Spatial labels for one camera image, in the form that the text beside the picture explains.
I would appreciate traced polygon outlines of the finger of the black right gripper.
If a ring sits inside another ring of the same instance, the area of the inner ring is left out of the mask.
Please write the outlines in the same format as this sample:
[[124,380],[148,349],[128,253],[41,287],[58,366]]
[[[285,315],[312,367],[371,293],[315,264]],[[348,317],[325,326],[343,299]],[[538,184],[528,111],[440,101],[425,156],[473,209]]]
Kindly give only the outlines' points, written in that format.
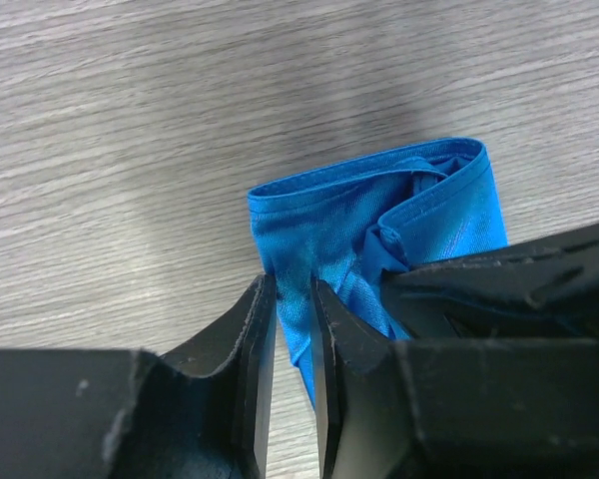
[[380,297],[413,338],[599,339],[599,223],[386,272]]

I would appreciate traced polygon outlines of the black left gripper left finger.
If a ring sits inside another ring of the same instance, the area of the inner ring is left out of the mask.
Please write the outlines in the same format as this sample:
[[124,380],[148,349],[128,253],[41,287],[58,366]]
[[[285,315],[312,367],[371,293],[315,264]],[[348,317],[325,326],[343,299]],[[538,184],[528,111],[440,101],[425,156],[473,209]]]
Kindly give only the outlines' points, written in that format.
[[0,348],[0,478],[262,478],[276,283],[171,351]]

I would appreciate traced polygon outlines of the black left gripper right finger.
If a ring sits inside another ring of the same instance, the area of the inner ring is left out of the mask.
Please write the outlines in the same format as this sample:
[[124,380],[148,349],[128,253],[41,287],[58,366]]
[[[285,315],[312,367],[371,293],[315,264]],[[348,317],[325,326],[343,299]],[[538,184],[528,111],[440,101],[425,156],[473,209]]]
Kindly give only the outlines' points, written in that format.
[[392,341],[314,280],[324,478],[599,478],[599,341]]

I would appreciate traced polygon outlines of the blue cloth napkin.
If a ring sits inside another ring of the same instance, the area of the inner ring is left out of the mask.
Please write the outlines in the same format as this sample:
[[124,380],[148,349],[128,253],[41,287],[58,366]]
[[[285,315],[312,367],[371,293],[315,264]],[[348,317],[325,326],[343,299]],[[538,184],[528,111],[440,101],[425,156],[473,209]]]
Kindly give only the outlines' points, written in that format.
[[389,338],[403,331],[379,299],[384,271],[503,247],[506,229],[485,145],[447,138],[375,153],[249,191],[252,234],[277,280],[292,364],[313,392],[310,282],[326,281]]

